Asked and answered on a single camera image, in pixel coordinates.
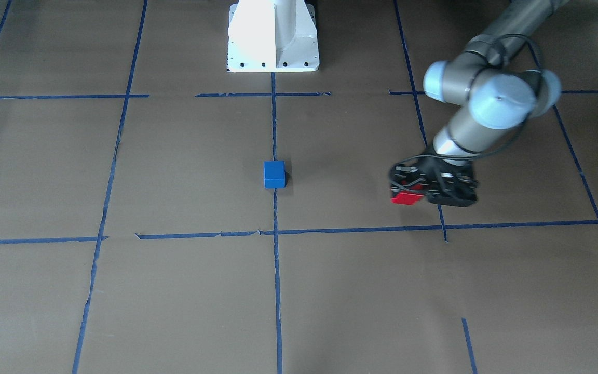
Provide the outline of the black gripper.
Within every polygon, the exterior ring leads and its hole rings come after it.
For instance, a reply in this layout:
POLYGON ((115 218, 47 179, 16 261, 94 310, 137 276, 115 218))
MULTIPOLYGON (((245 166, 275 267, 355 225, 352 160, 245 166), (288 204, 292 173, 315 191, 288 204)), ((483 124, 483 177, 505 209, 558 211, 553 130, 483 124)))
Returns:
POLYGON ((445 190, 474 187, 474 167, 469 158, 430 153, 420 154, 415 158, 415 166, 396 164, 389 169, 389 189, 392 197, 399 194, 425 196, 427 177, 445 190))

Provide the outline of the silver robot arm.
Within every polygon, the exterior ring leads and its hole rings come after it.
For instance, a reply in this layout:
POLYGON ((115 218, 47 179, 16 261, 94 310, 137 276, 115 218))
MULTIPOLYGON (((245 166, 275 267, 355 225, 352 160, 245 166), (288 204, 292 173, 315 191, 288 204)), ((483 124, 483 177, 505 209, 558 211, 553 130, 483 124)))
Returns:
POLYGON ((425 95, 459 106, 424 151, 389 170, 391 201, 468 207, 477 201, 474 161, 492 156, 503 137, 515 141, 529 119, 545 114, 562 95, 562 83, 539 62, 512 72, 508 64, 525 47, 538 55, 531 34, 565 1, 512 1, 500 17, 451 61, 434 62, 423 78, 425 95))

